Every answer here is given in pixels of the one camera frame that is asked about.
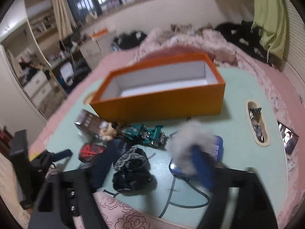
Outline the black doll jacket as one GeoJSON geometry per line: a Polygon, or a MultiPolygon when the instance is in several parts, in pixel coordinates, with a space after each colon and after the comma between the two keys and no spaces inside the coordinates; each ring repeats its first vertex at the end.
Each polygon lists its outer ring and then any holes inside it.
{"type": "Polygon", "coordinates": [[[113,167],[112,183],[117,192],[142,190],[153,180],[148,166],[146,153],[127,138],[118,136],[93,158],[89,170],[90,184],[94,189],[101,188],[113,167]]]}

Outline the grey fluffy pompom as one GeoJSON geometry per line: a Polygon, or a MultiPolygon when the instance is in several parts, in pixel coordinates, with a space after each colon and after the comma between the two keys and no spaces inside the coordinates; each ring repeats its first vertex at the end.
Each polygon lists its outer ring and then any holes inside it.
{"type": "Polygon", "coordinates": [[[192,176],[195,167],[191,161],[192,147],[213,155],[216,137],[198,120],[188,120],[178,126],[177,132],[166,143],[165,149],[183,174],[192,176]]]}

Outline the red black pouch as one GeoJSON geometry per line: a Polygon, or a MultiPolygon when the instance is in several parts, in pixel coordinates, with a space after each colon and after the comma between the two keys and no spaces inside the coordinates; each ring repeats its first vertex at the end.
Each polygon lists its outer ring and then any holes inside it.
{"type": "Polygon", "coordinates": [[[106,147],[98,144],[84,144],[80,151],[78,159],[83,162],[91,162],[98,154],[101,154],[105,151],[106,147]]]}

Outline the brown printed box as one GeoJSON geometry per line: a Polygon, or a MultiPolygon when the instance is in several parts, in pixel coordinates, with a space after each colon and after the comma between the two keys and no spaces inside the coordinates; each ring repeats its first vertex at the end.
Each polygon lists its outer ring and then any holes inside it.
{"type": "Polygon", "coordinates": [[[75,125],[79,130],[99,139],[101,137],[100,131],[107,129],[109,123],[99,116],[82,109],[75,120],[75,125]]]}

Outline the blue tin box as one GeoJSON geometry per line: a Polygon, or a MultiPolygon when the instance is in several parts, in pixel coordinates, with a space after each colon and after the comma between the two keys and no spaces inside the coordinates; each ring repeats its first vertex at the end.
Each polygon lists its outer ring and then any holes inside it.
{"type": "MultiPolygon", "coordinates": [[[[218,136],[214,135],[214,150],[213,150],[213,160],[217,163],[222,161],[222,156],[223,156],[223,139],[218,136]]],[[[183,172],[180,171],[178,166],[175,164],[173,159],[170,160],[169,163],[169,171],[170,173],[177,178],[183,179],[194,179],[197,178],[197,175],[186,175],[183,172]]]]}

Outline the small doll figure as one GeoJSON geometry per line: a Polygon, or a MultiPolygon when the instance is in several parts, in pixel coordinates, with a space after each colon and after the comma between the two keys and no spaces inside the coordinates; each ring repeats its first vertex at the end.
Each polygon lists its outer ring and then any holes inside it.
{"type": "Polygon", "coordinates": [[[111,122],[103,121],[99,126],[100,128],[99,139],[102,141],[113,140],[115,136],[117,136],[118,134],[117,127],[118,127],[117,122],[111,123],[111,122]]]}

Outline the teal toy car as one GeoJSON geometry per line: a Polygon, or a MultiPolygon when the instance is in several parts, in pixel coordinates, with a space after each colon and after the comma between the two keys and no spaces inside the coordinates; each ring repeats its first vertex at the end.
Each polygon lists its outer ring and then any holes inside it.
{"type": "Polygon", "coordinates": [[[163,125],[148,128],[144,124],[140,124],[127,127],[123,131],[123,135],[134,145],[158,148],[166,144],[166,135],[162,129],[163,125]]]}

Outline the orange cardboard box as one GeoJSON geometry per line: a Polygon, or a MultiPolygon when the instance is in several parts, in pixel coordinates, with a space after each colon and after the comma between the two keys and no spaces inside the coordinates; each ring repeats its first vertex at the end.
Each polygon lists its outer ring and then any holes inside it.
{"type": "Polygon", "coordinates": [[[225,85],[204,52],[157,57],[111,71],[90,105],[118,123],[217,115],[225,85]]]}

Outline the white drawer cabinet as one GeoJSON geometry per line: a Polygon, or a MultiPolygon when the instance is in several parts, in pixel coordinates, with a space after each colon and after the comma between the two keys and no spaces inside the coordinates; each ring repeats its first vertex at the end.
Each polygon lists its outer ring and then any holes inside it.
{"type": "Polygon", "coordinates": [[[97,39],[87,39],[79,46],[81,54],[91,69],[95,69],[100,61],[111,52],[111,45],[116,36],[116,31],[110,31],[97,39]]]}

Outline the black clothes pile left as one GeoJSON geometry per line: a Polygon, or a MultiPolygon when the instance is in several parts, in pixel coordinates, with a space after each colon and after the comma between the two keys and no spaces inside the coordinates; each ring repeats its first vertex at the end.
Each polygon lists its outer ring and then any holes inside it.
{"type": "Polygon", "coordinates": [[[122,33],[113,39],[111,44],[112,51],[130,50],[138,47],[147,37],[143,31],[132,31],[122,33]]]}

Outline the black clothes pile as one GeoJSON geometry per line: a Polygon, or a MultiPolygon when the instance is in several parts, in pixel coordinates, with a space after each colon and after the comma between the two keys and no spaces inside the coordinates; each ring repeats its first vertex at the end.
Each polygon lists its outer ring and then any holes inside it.
{"type": "Polygon", "coordinates": [[[143,31],[132,31],[122,33],[113,39],[111,44],[112,51],[130,50],[138,47],[147,37],[143,31]]]}
{"type": "Polygon", "coordinates": [[[241,21],[240,24],[221,23],[214,28],[228,42],[235,44],[252,58],[272,66],[270,60],[267,59],[267,51],[260,44],[260,29],[260,27],[252,28],[252,22],[248,21],[241,21]]]}

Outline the pink blanket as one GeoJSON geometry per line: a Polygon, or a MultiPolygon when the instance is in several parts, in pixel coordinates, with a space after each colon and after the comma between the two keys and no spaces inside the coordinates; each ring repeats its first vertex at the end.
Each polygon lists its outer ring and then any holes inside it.
{"type": "Polygon", "coordinates": [[[219,31],[204,29],[201,34],[174,33],[160,28],[152,30],[137,49],[133,62],[161,52],[204,52],[212,61],[238,65],[237,53],[219,31]]]}

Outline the black clothes pile right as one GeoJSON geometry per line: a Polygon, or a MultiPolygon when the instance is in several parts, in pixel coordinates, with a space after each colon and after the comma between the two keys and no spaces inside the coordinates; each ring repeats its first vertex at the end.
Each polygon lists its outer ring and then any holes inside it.
{"type": "Polygon", "coordinates": [[[228,42],[235,44],[252,58],[272,66],[270,60],[267,59],[267,51],[260,44],[260,29],[260,27],[252,28],[252,22],[248,21],[241,21],[240,24],[221,23],[214,28],[228,42]]]}

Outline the green hanging cloth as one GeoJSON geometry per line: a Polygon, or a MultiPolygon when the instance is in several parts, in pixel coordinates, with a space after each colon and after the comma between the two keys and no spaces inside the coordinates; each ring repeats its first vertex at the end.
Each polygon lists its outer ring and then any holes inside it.
{"type": "Polygon", "coordinates": [[[260,45],[267,54],[283,58],[287,15],[284,0],[254,0],[254,27],[259,27],[260,45]]]}

